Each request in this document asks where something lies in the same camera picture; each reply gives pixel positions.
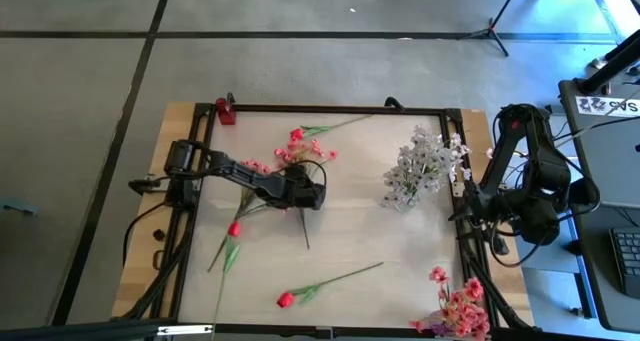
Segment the wooden table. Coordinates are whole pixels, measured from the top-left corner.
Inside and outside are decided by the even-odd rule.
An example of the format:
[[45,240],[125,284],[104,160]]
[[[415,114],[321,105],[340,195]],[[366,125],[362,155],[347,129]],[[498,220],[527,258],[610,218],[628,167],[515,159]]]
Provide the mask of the wooden table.
[[[164,174],[162,167],[169,146],[176,139],[187,138],[191,128],[194,107],[194,103],[187,102],[176,102],[168,105],[151,162],[150,174]],[[481,110],[462,110],[462,115],[467,145],[476,151],[470,155],[472,172],[474,178],[479,179],[488,164],[485,151],[491,147],[486,114]],[[164,194],[145,194],[142,198],[139,212],[144,212],[161,202],[163,198]],[[152,234],[157,229],[167,230],[170,214],[170,209],[161,208],[147,216],[144,221],[141,221],[135,227],[131,236],[120,288],[112,311],[113,316],[121,316],[129,311],[157,275],[157,271],[152,267],[151,258],[157,250],[163,248],[163,242],[156,241]],[[504,256],[505,261],[514,262],[518,260],[515,243],[511,239],[507,239],[507,243],[511,253],[508,256]],[[521,269],[504,268],[498,265],[491,257],[489,257],[489,264],[491,277],[503,293],[504,298],[525,322],[533,325],[533,317]],[[163,300],[167,302],[163,302],[160,316],[168,315],[167,305],[173,295],[174,278],[175,275],[169,279],[165,288]]]

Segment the pink flower bouquet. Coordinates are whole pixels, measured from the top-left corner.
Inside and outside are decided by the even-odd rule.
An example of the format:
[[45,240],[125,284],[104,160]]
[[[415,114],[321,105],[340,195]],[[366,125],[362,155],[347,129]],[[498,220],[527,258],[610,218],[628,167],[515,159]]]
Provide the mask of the pink flower bouquet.
[[489,332],[489,321],[485,310],[478,306],[484,290],[476,277],[467,281],[464,289],[449,292],[449,277],[442,267],[431,271],[429,279],[440,285],[438,299],[440,311],[418,321],[409,322],[418,332],[430,329],[436,335],[454,335],[463,337],[471,335],[474,340],[484,341]]

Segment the desk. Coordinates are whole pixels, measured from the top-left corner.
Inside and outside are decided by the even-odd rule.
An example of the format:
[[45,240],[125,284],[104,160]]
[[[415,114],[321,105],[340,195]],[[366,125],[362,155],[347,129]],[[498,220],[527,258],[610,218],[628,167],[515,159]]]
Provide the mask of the desk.
[[[172,103],[168,105],[150,173],[162,175],[161,168],[168,146],[173,140],[185,138],[189,134],[194,107],[192,103]],[[470,156],[470,163],[474,177],[480,178],[488,162],[484,153],[491,146],[486,115],[482,111],[474,110],[463,110],[462,115],[467,145],[472,149],[478,150]],[[161,200],[162,195],[160,194],[146,194],[142,199],[140,212],[147,210]],[[163,244],[153,239],[151,234],[156,229],[167,229],[170,213],[168,210],[159,210],[146,218],[144,222],[141,221],[134,229],[127,263],[123,270],[120,288],[113,307],[114,316],[120,316],[128,311],[157,274],[157,271],[151,265],[151,258],[156,250],[163,247]],[[507,257],[507,261],[513,262],[518,259],[515,251],[516,247],[515,244],[511,244],[509,247],[512,253]],[[521,270],[519,268],[502,268],[491,259],[489,266],[492,279],[503,292],[505,299],[514,307],[523,320],[533,324]],[[174,293],[173,284],[174,280],[170,279],[163,295],[165,302],[162,304],[159,316],[169,315],[170,306],[168,304]]]
[[[562,105],[567,114],[571,132],[590,126],[593,123],[593,117],[578,114],[574,97],[580,94],[575,88],[575,83],[573,81],[562,81],[559,86],[562,95]],[[614,94],[610,95],[610,97],[624,99],[637,87],[638,86],[632,85],[616,85],[616,87],[612,88]],[[611,126],[615,127],[619,125],[624,125],[624,123]],[[598,180],[598,177],[594,177],[596,184],[600,187],[603,203],[629,204],[633,202],[634,198],[637,202],[638,193],[633,191],[623,195],[625,199],[620,200],[618,197],[620,194],[618,189],[619,185],[616,185],[616,182],[619,182],[619,180],[624,180],[624,174],[637,172],[636,170],[613,167],[606,170],[606,172],[602,172],[600,168],[606,166],[602,164],[602,158],[598,160],[598,162],[591,162],[587,156],[593,155],[593,152],[598,152],[598,144],[602,145],[601,135],[597,135],[599,131],[600,129],[591,130],[585,134],[586,137],[574,139],[581,167],[588,174],[595,173],[597,170],[600,178],[610,178],[608,180]],[[639,186],[640,185],[637,184],[631,185],[631,187],[635,188]],[[640,211],[627,210],[633,219],[640,219]],[[612,208],[604,206],[601,206],[591,214],[578,216],[574,221],[580,249],[586,266],[586,277],[591,286],[595,308],[598,313],[597,317],[600,323],[610,330],[639,333],[640,323],[638,322],[637,310],[640,310],[640,300],[628,297],[622,293],[622,287],[613,256],[613,247],[609,239],[610,228],[629,227],[633,225],[630,225],[620,217]]]

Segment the red clamp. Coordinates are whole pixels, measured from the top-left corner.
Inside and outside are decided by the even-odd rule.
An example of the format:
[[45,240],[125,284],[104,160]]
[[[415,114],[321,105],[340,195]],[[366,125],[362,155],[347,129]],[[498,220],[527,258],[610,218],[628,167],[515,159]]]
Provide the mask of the red clamp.
[[233,98],[233,94],[229,92],[227,98],[220,97],[216,100],[216,106],[218,108],[218,117],[220,123],[223,125],[235,125],[236,124],[236,110],[233,108],[233,104],[236,100]]

